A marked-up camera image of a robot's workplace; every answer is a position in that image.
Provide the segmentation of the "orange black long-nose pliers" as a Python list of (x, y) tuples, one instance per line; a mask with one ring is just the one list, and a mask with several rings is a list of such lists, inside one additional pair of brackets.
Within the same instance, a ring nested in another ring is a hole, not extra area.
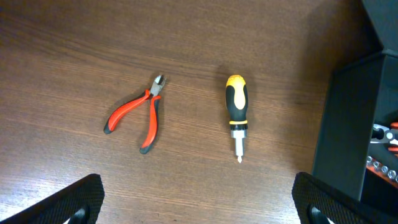
[(397, 155), (397, 122), (391, 123), (390, 127), (373, 124), (371, 144), (388, 144), (388, 151)]

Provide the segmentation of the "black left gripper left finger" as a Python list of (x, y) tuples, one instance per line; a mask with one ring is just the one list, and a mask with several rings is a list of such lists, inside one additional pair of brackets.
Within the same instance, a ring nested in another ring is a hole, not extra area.
[(95, 224), (103, 200), (101, 176), (90, 174), (2, 223)]

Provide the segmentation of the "red black diagonal cutters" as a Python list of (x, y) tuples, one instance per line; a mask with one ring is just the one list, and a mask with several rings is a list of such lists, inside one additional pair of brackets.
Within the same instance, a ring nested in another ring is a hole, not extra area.
[(124, 115), (126, 115), (134, 108), (137, 108), (145, 101), (150, 101), (149, 129), (146, 139), (139, 149), (141, 154), (147, 154), (152, 149), (152, 146), (154, 145), (157, 137), (159, 128), (159, 102), (161, 100), (161, 96), (159, 95), (159, 93), (163, 89), (165, 82), (166, 79), (164, 75), (156, 76), (150, 88), (145, 89), (145, 91), (137, 98), (128, 101), (127, 103), (117, 108), (108, 118), (103, 129), (104, 133), (111, 134), (116, 129), (117, 124)]

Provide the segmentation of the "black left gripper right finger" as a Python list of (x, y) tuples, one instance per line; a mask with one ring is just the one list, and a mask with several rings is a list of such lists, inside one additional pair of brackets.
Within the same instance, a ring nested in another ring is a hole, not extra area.
[(314, 176), (299, 172), (292, 197), (301, 223), (397, 223), (396, 215), (367, 206)]

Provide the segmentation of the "yellow black stubby screwdriver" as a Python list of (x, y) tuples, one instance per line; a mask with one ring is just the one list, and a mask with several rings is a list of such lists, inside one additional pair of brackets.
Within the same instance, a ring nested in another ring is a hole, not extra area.
[(231, 75), (226, 82), (226, 108), (229, 113), (229, 127), (234, 139), (235, 156), (242, 163), (244, 156), (244, 139), (247, 137), (248, 91), (246, 81), (241, 75)]

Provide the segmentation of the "orange socket bit rail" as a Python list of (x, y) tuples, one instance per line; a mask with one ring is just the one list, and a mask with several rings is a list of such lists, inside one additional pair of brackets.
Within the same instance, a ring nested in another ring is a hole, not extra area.
[(366, 168), (368, 171), (376, 174), (382, 180), (397, 188), (397, 171), (388, 168), (381, 164), (379, 161), (375, 160), (373, 157), (368, 156), (366, 158)]

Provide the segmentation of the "black foldable box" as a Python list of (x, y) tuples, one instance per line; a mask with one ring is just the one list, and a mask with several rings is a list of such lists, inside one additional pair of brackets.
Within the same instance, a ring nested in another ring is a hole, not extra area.
[(353, 199), (392, 213), (397, 182), (366, 165), (371, 156), (397, 170), (387, 144), (371, 143), (373, 125), (397, 121), (397, 1), (359, 1), (364, 57), (333, 72), (312, 175)]

